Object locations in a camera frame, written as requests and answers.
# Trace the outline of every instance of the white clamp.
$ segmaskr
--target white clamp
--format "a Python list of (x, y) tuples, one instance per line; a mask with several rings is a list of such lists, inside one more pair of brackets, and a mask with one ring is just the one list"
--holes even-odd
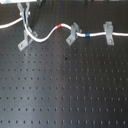
[(104, 31), (106, 32), (106, 40), (108, 45), (114, 45), (114, 40), (112, 37), (113, 34), (113, 26), (112, 22), (105, 22), (103, 25)]

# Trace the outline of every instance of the cable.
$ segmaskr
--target cable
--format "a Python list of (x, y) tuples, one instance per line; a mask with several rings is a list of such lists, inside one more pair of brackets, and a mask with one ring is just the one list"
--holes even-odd
[(113, 32), (113, 35), (114, 36), (128, 36), (127, 33), (116, 33), (116, 32)]
[[(52, 34), (56, 29), (58, 29), (58, 28), (60, 28), (60, 27), (65, 27), (65, 28), (68, 28), (69, 30), (71, 30), (71, 27), (70, 27), (69, 25), (63, 23), (63, 24), (60, 24), (60, 25), (58, 25), (58, 26), (55, 26), (55, 27), (52, 29), (52, 31), (51, 31), (45, 38), (43, 38), (43, 39), (38, 39), (38, 38), (34, 37), (34, 36), (29, 32), (29, 30), (28, 30), (28, 28), (27, 28), (27, 26), (26, 26), (26, 24), (25, 24), (25, 30), (27, 31), (28, 35), (29, 35), (34, 41), (36, 41), (36, 42), (44, 42), (44, 41), (46, 41), (46, 40), (51, 36), (51, 34)], [(76, 34), (77, 34), (77, 36), (79, 36), (79, 37), (96, 37), (96, 36), (104, 36), (104, 35), (106, 35), (106, 32), (88, 33), (88, 34), (76, 33)], [(115, 33), (115, 32), (113, 32), (113, 35), (114, 35), (114, 36), (128, 36), (127, 33)]]
[(11, 23), (9, 23), (9, 24), (0, 25), (0, 29), (2, 29), (2, 28), (8, 28), (8, 27), (10, 27), (10, 26), (12, 26), (12, 25), (14, 25), (14, 24), (20, 22), (21, 20), (22, 20), (22, 18), (19, 18), (19, 19), (15, 20), (15, 21), (13, 21), (13, 22), (11, 22)]

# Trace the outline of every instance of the black metal surface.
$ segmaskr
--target black metal surface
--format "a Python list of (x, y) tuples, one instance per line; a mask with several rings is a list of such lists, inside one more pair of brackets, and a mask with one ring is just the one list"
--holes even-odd
[[(59, 23), (75, 21), (83, 32), (128, 32), (126, 2), (31, 4), (30, 26), (44, 37)], [(17, 6), (0, 5), (0, 24), (19, 17)], [(128, 38), (78, 38), (60, 28), (44, 43), (23, 52), (23, 24), (0, 30), (0, 128), (127, 128)]]

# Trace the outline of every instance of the screw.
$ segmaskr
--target screw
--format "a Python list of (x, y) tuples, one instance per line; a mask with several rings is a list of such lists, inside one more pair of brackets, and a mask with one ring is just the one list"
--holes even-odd
[(28, 15), (30, 15), (30, 11), (28, 12)]
[(113, 40), (112, 40), (112, 39), (110, 39), (109, 41), (110, 41), (110, 43), (112, 43), (112, 42), (113, 42)]
[(22, 45), (22, 44), (20, 44), (20, 47), (23, 47), (23, 45)]
[(71, 42), (71, 39), (68, 39), (69, 42)]

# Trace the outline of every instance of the cable clamp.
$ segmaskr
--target cable clamp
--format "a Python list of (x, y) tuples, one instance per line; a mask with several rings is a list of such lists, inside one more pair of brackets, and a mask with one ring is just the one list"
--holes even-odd
[(113, 25), (111, 21), (105, 22), (103, 25), (104, 31), (106, 32), (106, 40), (108, 45), (114, 45), (114, 40), (112, 37), (113, 34)]
[(74, 24), (71, 26), (71, 34), (66, 39), (66, 42), (71, 46), (72, 43), (77, 39), (77, 32), (82, 33), (82, 30), (79, 28), (79, 26), (74, 22)]

